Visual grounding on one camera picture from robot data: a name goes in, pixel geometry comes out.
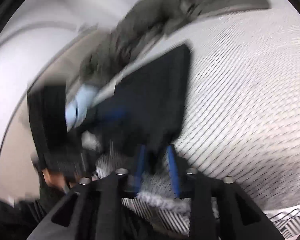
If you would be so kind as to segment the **person's left hand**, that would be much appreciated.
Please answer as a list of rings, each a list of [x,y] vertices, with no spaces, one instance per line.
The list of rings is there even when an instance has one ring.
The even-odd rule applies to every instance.
[[[42,173],[44,180],[49,187],[54,187],[61,191],[63,191],[66,188],[69,188],[63,174],[50,171],[47,168],[43,169]]]

